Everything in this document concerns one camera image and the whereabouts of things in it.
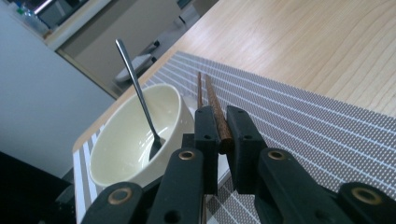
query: white bowl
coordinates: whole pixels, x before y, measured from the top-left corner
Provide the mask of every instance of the white bowl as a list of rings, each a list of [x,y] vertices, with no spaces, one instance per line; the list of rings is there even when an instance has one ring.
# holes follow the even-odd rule
[[[163,175],[171,154],[181,148],[183,133],[194,132],[192,115],[175,87],[154,85],[144,89],[143,95],[165,143],[149,161],[153,135],[134,95],[109,119],[93,146],[90,172],[96,185],[130,181],[145,187]]]

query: striped placemat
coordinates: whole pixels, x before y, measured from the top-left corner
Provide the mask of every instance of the striped placemat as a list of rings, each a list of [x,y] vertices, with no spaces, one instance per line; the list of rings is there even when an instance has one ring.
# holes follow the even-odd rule
[[[226,105],[245,109],[267,145],[292,153],[320,185],[337,191],[342,183],[359,181],[396,199],[396,118],[183,52],[144,87],[168,83],[196,99],[198,72],[212,77],[224,112]],[[207,105],[205,90],[203,97]],[[102,190],[91,182],[87,169],[99,132],[73,155],[78,222]],[[207,213],[209,223],[259,222],[253,196],[238,195],[231,181],[209,200]]]

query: light wood tabletop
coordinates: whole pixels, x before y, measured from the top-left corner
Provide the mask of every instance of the light wood tabletop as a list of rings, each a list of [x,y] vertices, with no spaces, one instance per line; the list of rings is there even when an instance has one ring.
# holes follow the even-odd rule
[[[178,50],[396,117],[396,1],[220,0],[140,82]],[[73,149],[133,94],[132,87]]]

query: bowl rim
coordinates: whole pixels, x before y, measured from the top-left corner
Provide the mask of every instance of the bowl rim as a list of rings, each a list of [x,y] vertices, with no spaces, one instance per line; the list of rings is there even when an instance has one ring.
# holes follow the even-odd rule
[[[180,116],[181,116],[181,112],[182,112],[181,110],[182,110],[182,106],[183,106],[182,97],[181,97],[181,95],[180,95],[180,92],[177,90],[177,88],[176,88],[175,86],[172,86],[172,85],[166,84],[166,83],[159,83],[159,84],[154,84],[154,85],[148,86],[148,87],[144,88],[144,89],[142,90],[142,92],[144,93],[145,91],[150,91],[150,90],[152,90],[152,89],[157,89],[157,88],[168,88],[169,90],[172,90],[172,91],[174,91],[174,92],[177,94],[177,100],[178,100],[178,104],[177,104],[177,105],[178,105],[178,109],[177,109],[176,122],[174,123],[174,126],[176,126],[176,125],[177,125],[177,121],[180,120]],[[128,105],[129,102],[131,102],[132,100],[136,99],[137,97],[138,97],[138,96],[137,96],[137,94],[135,93],[135,94],[134,94],[133,96],[131,96],[128,100],[126,100],[124,103],[122,103],[122,105],[121,105],[121,106],[113,113],[113,115],[111,115],[111,117],[106,121],[106,123],[105,123],[105,125],[104,125],[102,131],[99,132],[99,134],[98,134],[98,136],[97,136],[97,139],[96,139],[95,144],[93,144],[93,146],[92,146],[92,151],[91,151],[91,154],[90,154],[90,164],[89,164],[90,179],[91,179],[91,180],[93,181],[93,183],[96,184],[97,186],[106,188],[106,187],[112,185],[112,184],[104,183],[104,181],[98,180],[98,179],[95,177],[95,175],[94,175],[94,173],[93,173],[93,171],[92,171],[92,167],[91,167],[91,163],[92,163],[92,154],[94,153],[94,151],[96,151],[95,149],[96,149],[97,142],[99,141],[99,139],[101,138],[101,136],[106,132],[105,129],[106,129],[107,124],[111,123],[111,121],[117,116],[117,114],[119,114],[120,111],[121,111],[126,105]],[[174,137],[174,135],[175,135],[175,133],[171,133],[170,136],[169,136],[169,139],[172,139],[172,138]],[[167,144],[169,143],[169,139],[165,141],[165,143],[163,144],[162,148],[164,148],[164,147],[167,146]],[[156,161],[159,159],[159,155],[160,155],[160,153],[157,153],[157,154],[148,162],[148,164],[147,164],[143,169],[139,170],[138,172],[136,172],[136,173],[134,173],[134,174],[132,174],[132,175],[128,175],[128,177],[126,177],[125,179],[120,180],[119,182],[121,182],[121,181],[130,181],[130,180],[131,180],[132,178],[134,178],[135,176],[140,175],[140,174],[141,174],[145,169],[147,169],[149,166],[152,166],[152,164],[157,163]]]

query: brass screw hole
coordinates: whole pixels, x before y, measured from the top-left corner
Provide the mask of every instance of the brass screw hole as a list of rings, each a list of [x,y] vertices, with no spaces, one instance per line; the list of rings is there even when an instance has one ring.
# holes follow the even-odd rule
[[[178,157],[181,158],[183,161],[189,161],[194,159],[195,154],[191,151],[182,151],[178,153]]]
[[[382,203],[381,196],[370,189],[365,188],[354,188],[352,195],[355,196],[359,201],[368,203],[371,205],[378,205]]]
[[[108,202],[114,205],[122,204],[132,197],[132,190],[130,188],[116,189],[108,195]]]
[[[282,161],[282,160],[286,159],[285,155],[280,151],[270,151],[270,152],[268,152],[268,156],[271,159],[277,160],[277,161]]]

